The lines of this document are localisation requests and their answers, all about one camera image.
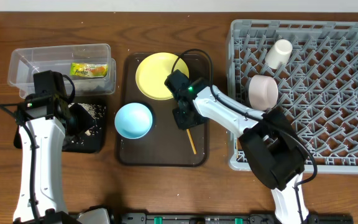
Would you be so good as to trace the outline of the rice food scraps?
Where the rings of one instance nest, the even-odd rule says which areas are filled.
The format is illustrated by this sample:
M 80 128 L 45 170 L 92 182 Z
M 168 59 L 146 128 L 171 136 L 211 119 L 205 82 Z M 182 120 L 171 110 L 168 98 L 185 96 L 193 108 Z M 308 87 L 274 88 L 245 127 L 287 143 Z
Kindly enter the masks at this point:
M 104 104 L 79 104 L 94 118 L 94 125 L 79 135 L 66 135 L 62 151 L 97 153 L 104 146 L 107 107 Z

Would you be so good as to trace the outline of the wooden chopstick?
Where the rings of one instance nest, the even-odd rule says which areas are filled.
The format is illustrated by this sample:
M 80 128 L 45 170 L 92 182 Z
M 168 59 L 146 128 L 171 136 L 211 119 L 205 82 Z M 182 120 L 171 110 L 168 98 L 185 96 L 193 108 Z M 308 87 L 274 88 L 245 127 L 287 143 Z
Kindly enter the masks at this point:
M 193 154 L 196 155 L 196 154 L 197 154 L 197 150 L 196 150 L 196 147 L 195 147 L 195 144 L 194 144 L 194 141 L 193 141 L 193 138 L 192 138 L 190 129 L 187 129 L 187 130 L 186 130 L 186 133 L 187 133 L 187 135 L 188 135 L 188 139 L 189 139 L 189 142 L 190 142 L 190 144 L 191 144 L 191 148 L 192 148 Z

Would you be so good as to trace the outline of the green snack wrapper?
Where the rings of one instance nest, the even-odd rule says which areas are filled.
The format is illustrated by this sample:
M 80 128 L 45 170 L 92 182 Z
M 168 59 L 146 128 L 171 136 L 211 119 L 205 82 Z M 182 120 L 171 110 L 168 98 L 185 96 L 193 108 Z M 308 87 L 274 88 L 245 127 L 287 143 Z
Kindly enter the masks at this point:
M 85 78 L 98 78 L 106 76 L 108 71 L 107 64 L 97 63 L 72 63 L 70 75 Z

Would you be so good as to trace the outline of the light blue bowl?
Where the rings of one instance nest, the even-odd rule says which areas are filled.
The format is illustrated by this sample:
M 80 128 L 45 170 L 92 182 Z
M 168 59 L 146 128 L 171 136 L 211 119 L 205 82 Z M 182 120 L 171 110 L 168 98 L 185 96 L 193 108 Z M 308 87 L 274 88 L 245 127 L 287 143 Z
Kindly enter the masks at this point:
M 144 137 L 150 131 L 152 123 L 152 112 L 141 103 L 124 105 L 116 113 L 114 119 L 116 131 L 127 139 Z

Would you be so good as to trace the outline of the yellow round plate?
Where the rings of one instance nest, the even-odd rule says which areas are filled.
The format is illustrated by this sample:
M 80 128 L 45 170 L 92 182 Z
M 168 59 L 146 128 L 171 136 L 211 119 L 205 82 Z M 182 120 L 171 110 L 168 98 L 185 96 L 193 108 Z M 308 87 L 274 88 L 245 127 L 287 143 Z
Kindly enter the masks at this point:
M 143 59 L 135 73 L 138 89 L 153 100 L 172 99 L 173 95 L 164 82 L 172 73 L 177 58 L 175 54 L 159 52 Z

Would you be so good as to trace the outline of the pink white bowl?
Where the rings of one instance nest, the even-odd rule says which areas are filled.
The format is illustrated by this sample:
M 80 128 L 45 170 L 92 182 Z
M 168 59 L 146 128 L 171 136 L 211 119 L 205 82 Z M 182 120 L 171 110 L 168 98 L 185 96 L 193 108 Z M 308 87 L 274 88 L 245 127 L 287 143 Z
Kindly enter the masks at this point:
M 249 82 L 249 103 L 253 109 L 272 109 L 278 100 L 278 86 L 272 77 L 254 75 Z

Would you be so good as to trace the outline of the small white cup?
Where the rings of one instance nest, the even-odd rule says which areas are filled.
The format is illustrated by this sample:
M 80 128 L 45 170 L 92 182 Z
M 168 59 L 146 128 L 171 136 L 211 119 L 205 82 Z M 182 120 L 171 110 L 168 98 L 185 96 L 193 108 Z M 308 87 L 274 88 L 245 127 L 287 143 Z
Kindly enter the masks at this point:
M 293 46 L 290 41 L 286 39 L 276 41 L 265 56 L 265 64 L 275 70 L 281 65 L 286 65 L 290 59 L 292 50 Z

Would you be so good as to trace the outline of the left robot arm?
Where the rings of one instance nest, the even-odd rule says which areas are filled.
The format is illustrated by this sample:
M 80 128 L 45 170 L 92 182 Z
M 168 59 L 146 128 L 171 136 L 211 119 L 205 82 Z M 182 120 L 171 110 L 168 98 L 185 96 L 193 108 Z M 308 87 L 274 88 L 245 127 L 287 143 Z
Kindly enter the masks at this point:
M 70 215 L 63 198 L 62 148 L 90 115 L 58 93 L 33 94 L 17 107 L 22 148 L 21 189 L 14 223 L 110 223 L 107 208 Z

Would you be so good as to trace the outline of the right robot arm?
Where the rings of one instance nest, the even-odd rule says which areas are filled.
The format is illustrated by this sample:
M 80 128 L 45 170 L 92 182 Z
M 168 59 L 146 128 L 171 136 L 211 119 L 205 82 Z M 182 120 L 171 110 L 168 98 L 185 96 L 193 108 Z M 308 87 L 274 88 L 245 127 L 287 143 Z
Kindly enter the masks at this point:
M 307 220 L 301 185 L 308 152 L 281 111 L 248 108 L 209 86 L 204 78 L 192 82 L 179 70 L 169 74 L 164 84 L 178 103 L 173 117 L 179 129 L 208 119 L 219 123 L 238 139 L 251 171 L 272 191 L 277 220 Z

